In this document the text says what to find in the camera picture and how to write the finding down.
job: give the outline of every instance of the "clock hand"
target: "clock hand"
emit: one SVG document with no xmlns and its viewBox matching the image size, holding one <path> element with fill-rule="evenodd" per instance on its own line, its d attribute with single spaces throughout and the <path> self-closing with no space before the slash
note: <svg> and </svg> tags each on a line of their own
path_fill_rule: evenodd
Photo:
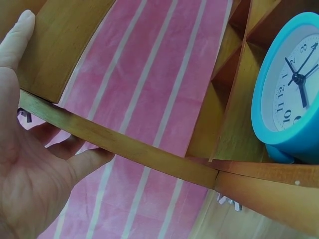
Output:
<svg viewBox="0 0 319 239">
<path fill-rule="evenodd" d="M 309 54 L 309 56 L 306 58 L 306 60 L 304 61 L 304 63 L 301 65 L 301 67 L 299 68 L 299 70 L 297 71 L 297 73 L 299 73 L 300 70 L 304 67 L 304 65 L 305 65 L 306 62 L 309 60 L 309 58 L 311 57 L 311 55 L 313 54 L 313 52 L 316 50 L 317 46 L 318 46 L 318 43 L 316 42 L 316 43 L 311 47 L 313 50 L 311 51 L 311 53 Z"/>
<path fill-rule="evenodd" d="M 293 74 L 295 73 L 295 70 L 293 69 L 292 65 L 289 63 L 289 60 L 287 59 L 287 57 L 285 57 L 285 61 L 287 62 L 289 68 L 291 69 L 291 71 L 293 72 Z"/>
<path fill-rule="evenodd" d="M 299 91 L 300 91 L 300 96 L 301 96 L 301 101 L 303 103 L 303 108 L 307 106 L 307 98 L 306 98 L 306 93 L 304 89 L 304 85 L 300 84 L 299 86 Z"/>
<path fill-rule="evenodd" d="M 307 78 L 311 74 L 311 72 L 314 71 L 318 66 L 319 65 L 316 64 L 307 74 L 305 74 L 305 77 Z"/>
</svg>

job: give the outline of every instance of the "hand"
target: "hand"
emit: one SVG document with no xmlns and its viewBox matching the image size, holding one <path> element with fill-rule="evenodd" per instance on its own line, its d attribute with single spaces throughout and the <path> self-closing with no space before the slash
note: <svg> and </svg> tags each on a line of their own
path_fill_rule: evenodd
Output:
<svg viewBox="0 0 319 239">
<path fill-rule="evenodd" d="M 48 123 L 25 130 L 16 119 L 18 62 L 34 29 L 25 11 L 0 45 L 0 238 L 32 239 L 59 215 L 72 188 L 113 158 L 102 149 L 74 156 L 73 136 L 45 148 L 59 129 Z"/>
<path fill-rule="evenodd" d="M 301 97 L 301 101 L 303 103 L 303 108 L 305 108 L 307 106 L 307 98 L 306 98 L 306 92 L 305 92 L 305 88 L 304 85 L 298 85 L 299 87 L 299 91 L 300 91 L 300 97 Z"/>
</svg>

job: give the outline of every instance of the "wooden floor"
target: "wooden floor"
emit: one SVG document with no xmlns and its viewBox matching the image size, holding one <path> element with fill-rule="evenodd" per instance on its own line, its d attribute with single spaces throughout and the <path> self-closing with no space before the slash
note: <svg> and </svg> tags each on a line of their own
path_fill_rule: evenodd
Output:
<svg viewBox="0 0 319 239">
<path fill-rule="evenodd" d="M 233 205 L 220 205 L 216 198 L 211 190 L 190 239 L 315 239 L 250 209 L 236 212 Z"/>
</svg>

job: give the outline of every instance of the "white stripe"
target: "white stripe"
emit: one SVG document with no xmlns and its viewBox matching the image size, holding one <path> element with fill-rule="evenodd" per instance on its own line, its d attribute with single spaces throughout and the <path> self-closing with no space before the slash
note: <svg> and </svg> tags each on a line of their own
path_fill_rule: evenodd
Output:
<svg viewBox="0 0 319 239">
<path fill-rule="evenodd" d="M 168 28 L 168 25 L 169 25 L 169 22 L 171 20 L 171 17 L 175 11 L 175 8 L 176 8 L 176 5 L 178 3 L 178 0 L 173 0 L 172 1 L 172 4 L 171 6 L 169 7 L 169 10 L 167 12 L 167 15 L 166 15 L 166 18 L 164 20 L 164 23 L 159 31 L 159 35 L 154 43 L 154 46 L 151 50 L 151 53 L 149 55 L 149 58 L 147 60 L 147 63 L 143 69 L 143 72 L 141 74 L 141 77 L 139 79 L 139 82 L 137 84 L 137 87 L 135 89 L 135 92 L 133 94 L 133 97 L 132 97 L 132 100 L 131 100 L 131 103 L 130 103 L 130 106 L 126 112 L 126 118 L 124 119 L 123 123 L 122 123 L 122 129 L 126 129 L 129 122 L 130 122 L 130 118 L 132 116 L 132 113 L 133 113 L 133 110 L 135 108 L 135 105 L 137 103 L 137 100 L 140 96 L 140 93 L 142 91 L 142 88 L 143 88 L 143 85 L 147 79 L 147 76 L 149 74 L 149 71 L 151 69 L 151 66 L 153 64 L 153 61 L 155 59 L 155 56 L 158 52 L 158 49 L 160 47 L 160 44 L 161 44 L 161 41 L 165 35 L 165 32 Z M 129 234 L 130 234 L 130 231 L 131 231 L 131 227 L 132 227 L 132 224 L 133 224 L 133 221 L 134 221 L 134 218 L 135 218 L 135 215 L 136 215 L 136 212 L 137 212 L 137 209 L 138 209 L 138 205 L 140 203 L 140 200 L 141 200 L 141 197 L 142 197 L 142 194 L 143 194 L 143 191 L 144 191 L 144 188 L 145 188 L 145 185 L 146 185 L 146 182 L 147 182 L 147 178 L 149 177 L 149 173 L 150 173 L 150 169 L 149 168 L 146 168 L 144 167 L 144 170 L 143 170 L 143 173 L 142 173 L 142 177 L 140 179 L 140 182 L 139 182 L 139 185 L 138 185 L 138 188 L 137 188 L 137 191 L 135 193 L 135 196 L 134 196 L 134 199 L 133 199 L 133 202 L 132 202 L 132 205 L 131 205 L 131 208 L 130 208 L 130 213 L 128 215 L 128 218 L 127 218 L 127 221 L 126 221 L 126 224 L 125 224 L 125 227 L 124 227 L 124 231 L 123 231 L 123 234 L 122 234 L 122 238 L 123 239 L 126 239 L 129 237 Z"/>
<path fill-rule="evenodd" d="M 130 22 L 129 27 L 126 29 L 126 31 L 124 33 L 124 36 L 123 36 L 123 38 L 120 41 L 120 44 L 119 44 L 119 46 L 118 46 L 118 48 L 117 48 L 117 50 L 116 50 L 116 52 L 115 52 L 115 54 L 113 56 L 113 59 L 112 59 L 110 65 L 109 65 L 109 67 L 108 67 L 108 69 L 107 69 L 107 71 L 106 71 L 106 73 L 105 73 L 105 75 L 103 77 L 102 84 L 100 85 L 99 91 L 96 94 L 96 97 L 94 99 L 93 105 L 92 105 L 92 107 L 90 109 L 90 112 L 89 112 L 89 115 L 88 115 L 88 118 L 90 120 L 92 120 L 94 115 L 95 115 L 95 112 L 96 112 L 96 110 L 97 110 L 97 108 L 98 108 L 98 106 L 100 104 L 101 98 L 102 98 L 102 96 L 104 94 L 104 91 L 105 91 L 105 89 L 107 87 L 109 79 L 110 79 L 110 77 L 111 77 L 111 75 L 112 75 L 112 73 L 113 73 L 113 71 L 114 71 L 114 69 L 115 69 L 115 67 L 116 67 L 116 65 L 118 63 L 118 60 L 120 59 L 122 51 L 123 51 L 123 49 L 124 49 L 128 39 L 129 39 L 132 31 L 134 29 L 134 26 L 135 26 L 136 22 L 138 21 L 141 13 L 142 13 L 142 11 L 143 11 L 143 9 L 145 7 L 146 2 L 147 2 L 147 0 L 142 0 L 141 1 L 139 8 L 137 9 L 134 17 L 132 18 L 132 20 Z"/>
<path fill-rule="evenodd" d="M 132 18 L 131 22 L 130 22 L 130 25 L 128 27 L 128 29 L 126 30 L 119 46 L 118 46 L 118 49 L 116 50 L 115 52 L 115 55 L 112 59 L 112 62 L 103 78 L 103 82 L 100 86 L 100 89 L 94 99 L 94 102 L 93 102 L 93 105 L 91 107 L 91 110 L 89 112 L 89 115 L 88 115 L 88 118 L 90 120 L 93 119 L 93 116 L 95 115 L 96 113 L 96 110 L 100 104 L 100 101 L 101 101 L 101 98 L 102 98 L 102 95 L 106 89 L 106 86 L 107 86 L 107 83 L 109 81 L 109 78 L 122 54 L 122 51 L 129 39 L 129 36 L 130 34 L 132 33 L 133 29 L 134 29 L 134 26 L 136 24 L 136 22 L 138 21 L 145 5 L 147 3 L 147 0 L 142 0 L 141 3 L 140 3 L 140 6 L 138 7 L 134 17 Z M 116 161 L 116 157 L 108 164 L 106 164 L 105 166 L 105 169 L 104 169 L 104 172 L 103 172 L 103 175 L 102 175 L 102 178 L 101 178 L 101 181 L 100 181 L 100 184 L 99 184 L 99 190 L 98 190 L 98 194 L 96 196 L 96 200 L 95 200 L 95 205 L 94 205 L 94 211 L 93 211 L 93 215 L 92 215 L 92 218 L 91 218 L 91 222 L 90 222 L 90 225 L 89 225 L 89 229 L 87 231 L 87 234 L 86 234 L 86 239 L 91 239 L 93 234 L 94 234 L 94 230 L 95 230 L 95 226 L 97 224 L 97 221 L 99 219 L 99 214 L 100 214 L 100 209 L 101 209 L 101 205 L 102 205 L 102 199 L 103 199 L 103 196 L 104 196 L 104 191 L 105 191 L 105 187 L 108 183 L 108 180 L 110 178 L 110 175 L 111 175 L 111 172 L 112 172 L 112 168 L 113 168 L 113 165 Z"/>
<path fill-rule="evenodd" d="M 163 23 L 163 25 L 162 25 L 162 27 L 161 27 L 161 29 L 159 31 L 159 34 L 158 34 L 157 39 L 156 39 L 156 41 L 154 43 L 154 46 L 153 46 L 153 48 L 151 50 L 151 53 L 150 53 L 150 55 L 149 55 L 149 57 L 148 57 L 148 59 L 146 61 L 146 64 L 145 64 L 144 69 L 142 71 L 142 74 L 141 74 L 141 76 L 139 78 L 138 84 L 136 85 L 133 97 L 132 97 L 130 105 L 128 107 L 128 110 L 125 113 L 125 118 L 124 118 L 124 121 L 122 122 L 122 125 L 121 125 L 122 131 L 126 130 L 128 124 L 130 122 L 130 119 L 131 119 L 132 113 L 134 111 L 135 105 L 136 105 L 136 103 L 137 103 L 137 101 L 139 99 L 139 96 L 141 94 L 143 85 L 145 84 L 145 81 L 146 81 L 146 79 L 147 79 L 147 77 L 149 75 L 151 66 L 152 66 L 152 64 L 154 62 L 154 59 L 156 57 L 156 54 L 157 54 L 157 52 L 159 50 L 161 41 L 163 40 L 164 34 L 165 34 L 166 30 L 167 30 L 167 27 L 168 27 L 168 24 L 170 22 L 170 19 L 171 19 L 172 15 L 173 15 L 173 12 L 174 12 L 174 10 L 176 8 L 177 2 L 178 2 L 178 0 L 173 0 L 172 1 L 172 4 L 171 4 L 171 6 L 170 6 L 170 8 L 169 8 L 169 10 L 167 12 L 166 18 L 164 20 L 164 23 Z"/>
<path fill-rule="evenodd" d="M 101 209 L 102 199 L 104 196 L 105 187 L 109 181 L 114 162 L 115 162 L 115 158 L 111 162 L 109 162 L 108 164 L 105 165 L 103 176 L 101 178 L 98 193 L 97 193 L 96 199 L 95 199 L 93 216 L 91 218 L 89 229 L 86 233 L 86 237 L 85 237 L 86 239 L 91 239 L 93 234 L 94 234 L 95 226 L 96 226 L 96 223 L 99 219 L 99 214 L 100 214 L 100 209 Z"/>
<path fill-rule="evenodd" d="M 67 86 L 65 87 L 65 89 L 63 91 L 61 100 L 60 100 L 60 102 L 58 104 L 61 108 L 65 107 L 65 104 L 67 103 L 67 100 L 68 100 L 68 98 L 70 96 L 71 90 L 72 90 L 72 88 L 74 86 L 74 83 L 75 83 L 75 81 L 77 79 L 77 76 L 78 76 L 78 73 L 79 73 L 79 69 L 82 67 L 88 52 L 92 48 L 92 45 L 93 45 L 97 35 L 99 34 L 102 26 L 104 25 L 104 22 L 108 18 L 109 14 L 112 11 L 112 9 L 113 9 L 115 4 L 116 4 L 116 2 L 112 5 L 111 9 L 108 11 L 106 16 L 101 21 L 100 25 L 98 26 L 98 28 L 94 32 L 93 36 L 91 37 L 89 43 L 87 44 L 86 48 L 84 49 L 84 51 L 83 51 L 83 53 L 82 53 L 82 55 L 80 57 L 80 60 L 78 61 L 77 65 L 75 66 L 75 68 L 74 68 L 74 70 L 72 72 L 72 75 L 71 75 L 71 77 L 70 77 L 70 79 L 69 79 L 69 81 L 67 83 Z M 69 207 L 69 200 L 67 201 L 67 203 L 65 204 L 63 210 L 61 211 L 61 213 L 59 215 L 58 222 L 57 222 L 57 227 L 56 227 L 55 233 L 54 233 L 54 239 L 59 239 L 60 238 L 60 235 L 61 235 L 61 232 L 62 232 L 62 227 L 63 227 L 63 224 L 64 224 L 65 214 L 66 214 L 66 211 L 67 211 L 68 207 Z"/>
<path fill-rule="evenodd" d="M 187 66 L 188 66 L 188 62 L 189 62 L 189 59 L 190 59 L 190 55 L 191 55 L 191 53 L 193 51 L 193 47 L 194 47 L 194 44 L 195 44 L 195 40 L 196 40 L 197 32 L 198 32 L 198 29 L 199 29 L 199 25 L 201 23 L 201 19 L 202 19 L 203 14 L 204 14 L 206 2 L 207 2 L 207 0 L 202 0 L 201 1 L 201 5 L 199 7 L 199 11 L 198 11 L 198 14 L 197 14 L 196 22 L 195 22 L 195 25 L 193 27 L 192 33 L 190 35 L 190 39 L 189 39 L 188 46 L 187 46 L 187 49 L 186 49 L 186 52 L 185 52 L 185 55 L 184 55 L 184 58 L 183 58 L 183 62 L 182 62 L 181 67 L 179 69 L 176 81 L 175 81 L 174 86 L 173 86 L 172 93 L 171 93 L 171 95 L 169 97 L 169 100 L 168 100 L 168 103 L 167 103 L 167 106 L 166 106 L 166 109 L 165 109 L 165 112 L 164 112 L 164 115 L 163 115 L 163 117 L 161 119 L 161 122 L 160 122 L 160 125 L 159 125 L 159 131 L 158 131 L 158 133 L 156 135 L 156 138 L 154 140 L 154 146 L 155 147 L 158 147 L 159 144 L 160 144 L 160 141 L 161 141 L 161 138 L 162 138 L 162 136 L 164 134 L 164 130 L 165 130 L 165 127 L 167 125 L 171 110 L 172 110 L 174 102 L 176 100 L 180 85 L 181 85 L 181 83 L 183 81 L 183 78 L 184 78 L 184 75 L 185 75 L 185 72 L 186 72 L 186 69 L 187 69 Z"/>
<path fill-rule="evenodd" d="M 178 198 L 179 198 L 179 194 L 180 194 L 180 191 L 181 191 L 181 187 L 182 187 L 182 186 L 183 186 L 183 180 L 178 179 L 178 180 L 176 181 L 176 185 L 175 185 L 175 189 L 174 189 L 174 192 L 173 192 L 173 196 L 172 196 L 172 198 L 171 198 L 171 200 L 170 200 L 170 204 L 169 204 L 169 207 L 168 207 L 168 209 L 167 209 L 167 212 L 166 212 L 166 216 L 165 216 L 165 220 L 164 220 L 164 222 L 163 222 L 163 225 L 161 226 L 158 239 L 164 239 L 164 237 L 165 237 L 165 234 L 166 234 L 166 232 L 167 232 L 167 229 L 168 229 L 168 226 L 169 226 L 171 217 L 172 217 L 172 215 L 173 215 L 176 202 L 177 202 L 177 200 L 178 200 Z"/>
<path fill-rule="evenodd" d="M 66 202 L 63 210 L 61 211 L 61 213 L 59 215 L 58 224 L 56 226 L 53 239 L 59 239 L 60 238 L 60 235 L 61 235 L 61 232 L 62 232 L 63 223 L 64 223 L 64 218 L 65 218 L 65 214 L 66 214 L 66 210 L 69 207 L 69 201 L 70 201 L 70 199 Z"/>
<path fill-rule="evenodd" d="M 159 145 L 160 145 L 160 141 L 162 139 L 164 130 L 166 128 L 166 125 L 167 125 L 167 122 L 168 122 L 168 118 L 170 116 L 172 107 L 173 107 L 175 99 L 177 97 L 177 93 L 179 91 L 179 88 L 181 86 L 182 80 L 184 78 L 184 74 L 185 74 L 187 66 L 188 66 L 190 55 L 191 55 L 191 52 L 192 52 L 193 47 L 194 47 L 194 43 L 195 43 L 195 39 L 196 39 L 196 36 L 197 36 L 198 28 L 199 28 L 199 25 L 200 25 L 200 22 L 201 22 L 203 13 L 204 13 L 205 5 L 206 5 L 206 0 L 202 0 L 201 6 L 199 8 L 198 15 L 197 15 L 197 19 L 196 19 L 195 25 L 193 27 L 193 30 L 192 30 L 192 33 L 191 33 L 191 36 L 190 36 L 190 39 L 189 39 L 189 42 L 188 42 L 188 46 L 187 46 L 187 49 L 186 49 L 186 52 L 185 52 L 185 55 L 184 55 L 184 58 L 183 58 L 183 61 L 182 61 L 182 64 L 181 64 L 181 67 L 179 69 L 176 81 L 175 81 L 174 86 L 173 86 L 172 93 L 171 93 L 171 95 L 169 97 L 165 112 L 163 114 L 163 117 L 162 117 L 160 125 L 159 125 L 159 129 L 157 131 L 155 140 L 153 142 L 153 146 L 155 146 L 155 147 L 159 147 Z M 130 234 L 130 230 L 132 228 L 132 224 L 133 224 L 133 221 L 134 221 L 134 218 L 135 218 L 135 215 L 136 215 L 136 212 L 137 212 L 138 205 L 140 203 L 142 194 L 144 192 L 144 188 L 145 188 L 146 182 L 148 180 L 149 174 L 150 174 L 150 169 L 147 168 L 147 167 L 144 167 L 143 174 L 142 174 L 142 177 L 140 179 L 140 183 L 139 183 L 138 189 L 136 191 L 136 194 L 135 194 L 135 197 L 134 197 L 131 209 L 130 209 L 130 213 L 129 213 L 129 216 L 128 216 L 128 219 L 127 219 L 127 222 L 126 222 L 126 225 L 125 225 L 125 229 L 124 229 L 124 232 L 122 234 L 122 239 L 128 238 L 128 236 Z M 180 193 L 180 188 L 179 187 L 175 187 L 175 190 L 174 190 L 173 194 L 175 194 L 177 196 L 177 198 L 178 198 L 179 197 L 179 193 Z M 168 208 L 171 208 L 171 212 L 167 211 L 167 213 L 166 213 L 166 217 L 165 217 L 165 220 L 164 220 L 164 223 L 163 223 L 164 226 L 162 226 L 162 229 L 161 229 L 161 232 L 160 232 L 160 234 L 163 235 L 163 236 L 165 235 L 165 233 L 167 231 L 167 227 L 165 225 L 167 225 L 167 226 L 169 225 L 172 213 L 173 213 L 174 208 L 175 208 L 174 198 L 171 199 L 171 202 L 170 202 Z"/>
<path fill-rule="evenodd" d="M 176 79 L 174 87 L 173 87 L 174 90 L 173 90 L 173 92 L 172 92 L 172 94 L 171 94 L 171 96 L 170 96 L 170 98 L 168 100 L 168 104 L 167 104 L 164 116 L 163 116 L 163 118 L 162 118 L 162 120 L 160 122 L 159 137 L 155 139 L 155 140 L 158 140 L 159 143 L 160 143 L 160 140 L 161 140 L 161 138 L 162 138 L 162 136 L 164 134 L 164 130 L 166 128 L 166 124 L 168 122 L 168 118 L 170 116 L 172 107 L 173 107 L 174 102 L 175 102 L 176 97 L 177 97 L 177 93 L 179 91 L 179 88 L 181 86 L 182 80 L 184 78 L 184 75 L 185 75 L 185 72 L 186 72 L 186 69 L 187 69 L 187 66 L 188 66 L 188 63 L 189 63 L 190 55 L 191 55 L 191 53 L 193 51 L 193 47 L 194 47 L 194 44 L 195 44 L 195 40 L 196 40 L 196 36 L 197 36 L 197 33 L 198 33 L 198 29 L 199 29 L 202 17 L 204 15 L 204 10 L 205 10 L 206 3 L 207 3 L 207 0 L 202 0 L 201 1 L 200 7 L 199 7 L 199 11 L 198 11 L 198 14 L 197 14 L 197 18 L 196 18 L 196 22 L 195 22 L 195 25 L 193 27 L 193 30 L 192 30 L 192 33 L 191 33 L 191 36 L 190 36 L 190 39 L 189 39 L 189 42 L 188 42 L 186 54 L 184 55 L 183 63 L 181 65 L 181 68 L 179 69 L 179 73 L 177 75 L 177 79 Z M 182 187 L 182 184 L 183 184 L 183 181 L 178 179 L 178 181 L 176 183 L 176 187 L 174 189 L 174 193 L 173 193 L 173 195 L 176 195 L 177 198 L 179 197 L 180 187 Z M 159 238 L 164 238 L 165 237 L 165 234 L 167 232 L 167 228 L 168 228 L 168 226 L 170 224 L 171 217 L 172 217 L 174 209 L 175 209 L 175 205 L 176 205 L 175 198 L 172 197 L 172 199 L 171 199 L 171 201 L 169 203 L 168 211 L 166 212 L 166 216 L 165 216 L 162 228 L 161 228 L 160 233 L 159 233 Z"/>
</svg>

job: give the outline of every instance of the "finger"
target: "finger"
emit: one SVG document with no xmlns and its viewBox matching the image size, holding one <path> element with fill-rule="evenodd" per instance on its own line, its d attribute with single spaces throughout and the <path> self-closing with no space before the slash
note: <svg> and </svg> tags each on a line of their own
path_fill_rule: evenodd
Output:
<svg viewBox="0 0 319 239">
<path fill-rule="evenodd" d="M 60 129 L 46 122 L 28 131 L 45 146 L 60 132 Z"/>
<path fill-rule="evenodd" d="M 33 34 L 34 24 L 35 15 L 30 10 L 24 11 L 0 44 L 0 67 L 16 70 Z"/>
<path fill-rule="evenodd" d="M 71 135 L 66 140 L 56 143 L 47 149 L 55 156 L 66 160 L 75 155 L 84 142 L 84 140 Z"/>
<path fill-rule="evenodd" d="M 110 162 L 113 157 L 113 153 L 101 148 L 90 149 L 71 157 L 68 163 L 72 172 L 74 185 L 104 164 Z"/>
</svg>

